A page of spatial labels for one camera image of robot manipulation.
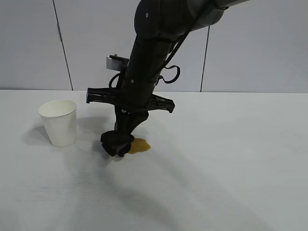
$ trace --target white table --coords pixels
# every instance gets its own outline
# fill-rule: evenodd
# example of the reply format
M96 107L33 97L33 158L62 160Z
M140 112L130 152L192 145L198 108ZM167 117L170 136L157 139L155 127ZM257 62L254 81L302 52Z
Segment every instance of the white table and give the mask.
M84 91L0 91L1 231L308 230L308 95L159 93L133 135L152 148L108 158L111 105ZM77 103L78 140L55 148L37 108Z

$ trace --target paper cup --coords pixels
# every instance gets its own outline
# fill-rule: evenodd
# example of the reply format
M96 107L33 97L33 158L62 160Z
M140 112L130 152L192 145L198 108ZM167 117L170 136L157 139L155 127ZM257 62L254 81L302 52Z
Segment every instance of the paper cup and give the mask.
M75 142L76 109L76 104L69 100L51 101L38 109L53 146L63 148Z

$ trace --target orange spill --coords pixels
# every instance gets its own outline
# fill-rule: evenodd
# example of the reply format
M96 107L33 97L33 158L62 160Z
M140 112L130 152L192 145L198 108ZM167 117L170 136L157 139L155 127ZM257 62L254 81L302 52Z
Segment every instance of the orange spill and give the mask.
M130 154L143 153L151 148L149 143L144 139L135 138L133 143L131 143Z

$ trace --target black robotic arm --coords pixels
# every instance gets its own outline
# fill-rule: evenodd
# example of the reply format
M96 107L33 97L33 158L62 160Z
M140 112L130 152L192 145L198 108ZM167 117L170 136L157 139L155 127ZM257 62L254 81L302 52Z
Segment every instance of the black robotic arm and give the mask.
M194 30L218 22L230 6L247 0L141 0L135 14L137 33L130 59L110 56L107 67L119 70L109 88L88 89L87 103L102 102L115 106L114 131L101 137L104 149L111 155L123 156L130 151L131 132L149 114L161 109L172 113L172 100L153 95L160 72ZM115 88L112 82L118 77Z

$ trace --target white wall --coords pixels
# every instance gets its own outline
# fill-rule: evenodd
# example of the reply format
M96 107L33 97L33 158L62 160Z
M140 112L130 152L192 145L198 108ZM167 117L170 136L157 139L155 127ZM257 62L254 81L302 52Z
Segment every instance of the white wall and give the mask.
M55 3L74 88L106 87L115 73L105 58L129 57L139 0ZM307 9L306 0L228 9L210 30L203 91L308 92ZM189 35L171 62L179 80L156 90L200 90L206 37L206 28ZM0 2L0 89L70 89L52 0Z
M251 0L211 26L203 91L308 92L308 1Z
M51 0L0 1L0 89L70 89Z
M56 0L68 66L75 90L107 87L114 71L106 56L128 57L136 33L134 15L140 0ZM156 90L200 91L207 29L191 33L170 64L181 67L180 79ZM167 79L173 70L164 72Z

